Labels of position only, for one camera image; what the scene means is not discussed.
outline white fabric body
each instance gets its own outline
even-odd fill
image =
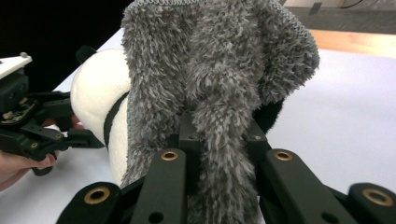
[[[123,49],[107,49],[91,56],[77,71],[71,88],[73,110],[85,128],[102,142],[108,111],[131,88]],[[113,119],[108,154],[114,180],[120,184],[126,171],[128,148],[127,98]]]

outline white table surface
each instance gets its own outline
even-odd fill
[[[121,36],[100,49],[120,49]],[[361,182],[396,192],[396,60],[319,54],[316,75],[287,99],[269,132],[271,146],[297,153],[323,184],[344,193]],[[69,91],[73,75],[57,90]],[[98,181],[113,182],[106,149],[68,149],[48,175],[29,173],[0,192],[0,223],[55,223],[80,189]]]

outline bolt hole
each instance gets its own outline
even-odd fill
[[[331,213],[322,213],[321,216],[328,223],[338,223],[338,218]]]
[[[151,213],[148,217],[150,223],[161,223],[163,221],[163,214],[159,212]]]
[[[394,202],[389,195],[379,189],[364,189],[363,195],[366,199],[372,203],[376,203],[382,206],[393,206]]]
[[[98,204],[104,202],[110,196],[110,190],[107,187],[97,187],[91,189],[84,197],[87,204]]]
[[[163,156],[164,156],[166,159],[172,159],[172,158],[175,157],[175,153],[166,152]]]
[[[275,154],[275,157],[280,161],[291,161],[292,156],[288,152],[280,151]]]
[[[174,151],[167,151],[167,152],[164,152],[164,153],[161,155],[161,158],[162,158],[164,161],[173,161],[173,160],[175,160],[177,157],[178,157],[178,155],[177,155],[177,153],[174,152]]]
[[[91,199],[98,200],[101,199],[103,196],[105,196],[105,193],[103,191],[96,191],[93,194],[91,194]]]

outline black strap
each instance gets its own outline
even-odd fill
[[[105,119],[105,124],[103,127],[103,134],[105,138],[105,144],[108,150],[108,142],[110,139],[110,131],[111,131],[111,126],[113,126],[113,119],[116,117],[117,113],[120,110],[120,105],[122,101],[125,99],[125,97],[128,95],[129,92],[125,92],[120,99],[117,100],[117,102],[111,107],[111,109],[108,111],[106,119]]]

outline brass insert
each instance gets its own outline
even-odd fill
[[[280,151],[275,154],[275,157],[280,161],[291,161],[293,157],[289,152]]]
[[[174,151],[166,151],[161,155],[161,158],[165,161],[174,161],[177,157],[178,155]]]
[[[37,148],[38,147],[38,143],[33,143],[32,145],[30,145],[30,148]]]
[[[372,203],[376,203],[382,206],[393,206],[393,200],[388,194],[382,192],[379,189],[364,189],[363,195],[366,199]]]
[[[97,187],[91,189],[84,197],[84,202],[87,204],[102,203],[110,195],[110,190],[107,187]]]

